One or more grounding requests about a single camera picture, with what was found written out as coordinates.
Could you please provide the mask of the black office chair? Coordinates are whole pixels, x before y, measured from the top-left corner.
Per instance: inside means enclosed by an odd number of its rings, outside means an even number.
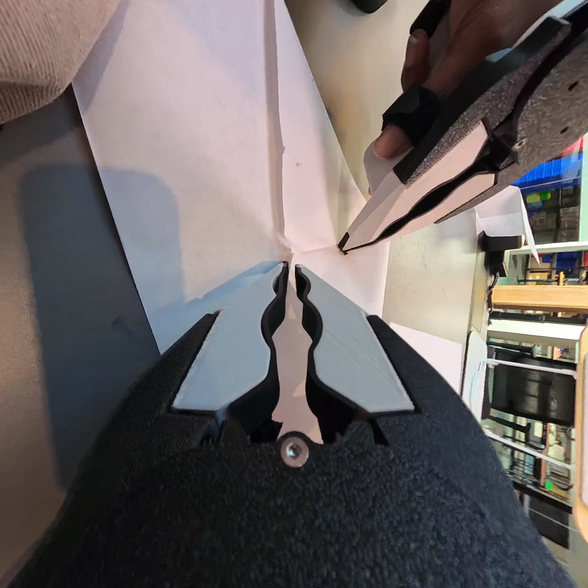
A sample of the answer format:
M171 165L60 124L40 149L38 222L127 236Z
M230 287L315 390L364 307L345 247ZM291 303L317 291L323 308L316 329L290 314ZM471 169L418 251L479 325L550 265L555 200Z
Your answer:
M492 368L490 407L565 427L575 425L576 378L569 374L538 370L534 365Z

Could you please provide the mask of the white paper sheet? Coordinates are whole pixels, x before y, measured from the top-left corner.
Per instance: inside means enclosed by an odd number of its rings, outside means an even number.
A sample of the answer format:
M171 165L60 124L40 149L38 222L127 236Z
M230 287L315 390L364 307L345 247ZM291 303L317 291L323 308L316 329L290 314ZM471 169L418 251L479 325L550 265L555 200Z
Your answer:
M474 213L478 235L484 233L489 238L523 238L523 242L530 247L530 254L539 261L525 202L518 187L506 187L476 205Z
M461 395L462 344L393 322L389 326Z
M121 1L73 87L159 351L288 261L274 419L320 443L294 267L381 316L389 245L337 248L365 199L285 3Z

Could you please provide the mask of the stack of blue bins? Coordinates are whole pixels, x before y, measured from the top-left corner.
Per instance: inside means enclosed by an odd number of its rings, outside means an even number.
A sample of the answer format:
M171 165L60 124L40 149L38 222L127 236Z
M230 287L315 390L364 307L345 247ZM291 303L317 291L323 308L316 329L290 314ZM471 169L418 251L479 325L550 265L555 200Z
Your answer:
M583 153L577 153L536 166L515 181L514 186L523 194L573 187L580 184L582 169Z

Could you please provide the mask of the person's left hand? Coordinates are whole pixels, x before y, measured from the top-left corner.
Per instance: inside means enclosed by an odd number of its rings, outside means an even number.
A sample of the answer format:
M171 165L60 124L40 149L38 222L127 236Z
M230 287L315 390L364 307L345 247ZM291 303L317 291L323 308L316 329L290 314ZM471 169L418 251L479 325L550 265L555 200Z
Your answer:
M431 57L427 30L411 32L401 72L402 95L383 114L373 144L380 159L393 159L420 143L444 102L486 57L511 48L558 1L452 1L446 13L446 47Z

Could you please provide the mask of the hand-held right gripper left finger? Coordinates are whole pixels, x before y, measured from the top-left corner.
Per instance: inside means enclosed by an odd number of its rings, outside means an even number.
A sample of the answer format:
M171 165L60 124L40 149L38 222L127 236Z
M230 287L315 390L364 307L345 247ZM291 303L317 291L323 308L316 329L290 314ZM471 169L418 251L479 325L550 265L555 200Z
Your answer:
M221 303L172 409L234 421L249 436L272 420L280 396L273 335L285 318L289 263Z

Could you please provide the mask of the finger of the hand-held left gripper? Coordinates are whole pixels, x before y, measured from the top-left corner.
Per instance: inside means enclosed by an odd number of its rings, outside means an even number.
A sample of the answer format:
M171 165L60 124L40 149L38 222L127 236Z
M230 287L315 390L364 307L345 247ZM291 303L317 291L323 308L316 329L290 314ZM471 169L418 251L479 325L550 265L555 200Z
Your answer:
M465 138L452 147L440 160L416 180L402 181L397 164L412 154L412 150L393 159L379 158L372 142L364 152L364 170L371 197L351 223L342 239L349 233L382 229L384 222L394 222L405 216L434 189L454 180L463 173L495 173L496 181L504 168L504 142L490 135L483 122L474 126ZM338 245L342 252L342 240Z
M461 207L493 187L495 183L495 173L463 173L434 189L417 202L405 216L394 222L386 220L382 229L377 227L375 232L368 232L366 236L360 236L358 232L349 233L342 239L342 252L347 254L420 231L458 212Z

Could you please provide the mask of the person's beige sweatshirt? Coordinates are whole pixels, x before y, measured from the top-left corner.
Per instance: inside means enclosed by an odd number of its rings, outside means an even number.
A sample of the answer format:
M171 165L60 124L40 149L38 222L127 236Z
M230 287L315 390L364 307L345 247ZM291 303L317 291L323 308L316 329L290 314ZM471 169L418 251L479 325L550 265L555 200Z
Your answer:
M1 1L1 124L70 85L119 1Z

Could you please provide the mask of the folded white paper sheet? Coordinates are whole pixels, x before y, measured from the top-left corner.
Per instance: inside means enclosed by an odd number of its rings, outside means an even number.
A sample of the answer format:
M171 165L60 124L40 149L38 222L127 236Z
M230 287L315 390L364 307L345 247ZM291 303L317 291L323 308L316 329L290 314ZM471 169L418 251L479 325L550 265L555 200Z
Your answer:
M518 187L506 187L476 205L474 213L478 235L484 233L489 238L523 238L523 242L530 247L530 254L539 261L525 202Z

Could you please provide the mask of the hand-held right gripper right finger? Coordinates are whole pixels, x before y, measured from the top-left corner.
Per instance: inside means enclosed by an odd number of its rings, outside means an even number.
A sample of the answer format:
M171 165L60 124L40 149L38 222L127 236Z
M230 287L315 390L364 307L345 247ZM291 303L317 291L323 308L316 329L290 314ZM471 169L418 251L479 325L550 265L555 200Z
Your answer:
M311 339L305 394L323 443L336 443L353 422L366 422L386 443L376 419L411 415L415 404L369 315L303 265L295 267L302 327Z

